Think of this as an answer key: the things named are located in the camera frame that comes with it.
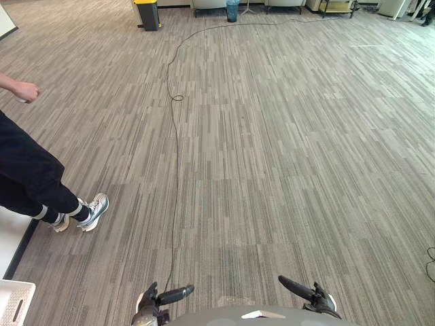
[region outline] black handle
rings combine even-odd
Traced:
[[[315,294],[313,290],[282,275],[278,276],[278,280],[286,289],[290,290],[297,296],[303,297],[310,302],[312,301],[312,297]]]
[[[188,297],[195,287],[193,285],[188,285],[187,287],[182,287],[180,289],[167,291],[158,295],[156,299],[157,306],[164,306],[165,304],[172,304],[179,300]]]

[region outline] trash can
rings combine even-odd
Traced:
[[[157,31],[162,26],[158,19],[157,0],[135,0],[135,5],[146,31]]]
[[[237,21],[240,0],[226,0],[226,18],[228,22]]]

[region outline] chair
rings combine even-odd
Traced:
[[[301,14],[305,0],[264,0],[264,5],[266,6],[266,14],[269,13],[271,7],[299,7],[299,14]]]
[[[190,0],[190,7],[194,10],[196,18],[198,10],[226,8],[226,0]]]

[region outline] black pants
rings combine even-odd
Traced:
[[[0,205],[54,223],[58,213],[78,221],[88,207],[62,183],[63,165],[0,111]]]
[[[434,21],[434,17],[435,17],[435,3],[434,2],[432,2],[430,4],[432,7],[430,8],[430,11],[428,12],[428,14],[425,17],[425,21],[423,23],[424,26],[431,25],[432,22]]]

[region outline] stand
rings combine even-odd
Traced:
[[[253,11],[252,9],[249,8],[249,0],[247,0],[246,9],[245,9],[244,12],[242,12],[242,15],[246,14],[247,12],[251,12],[253,14],[257,14],[255,11]]]

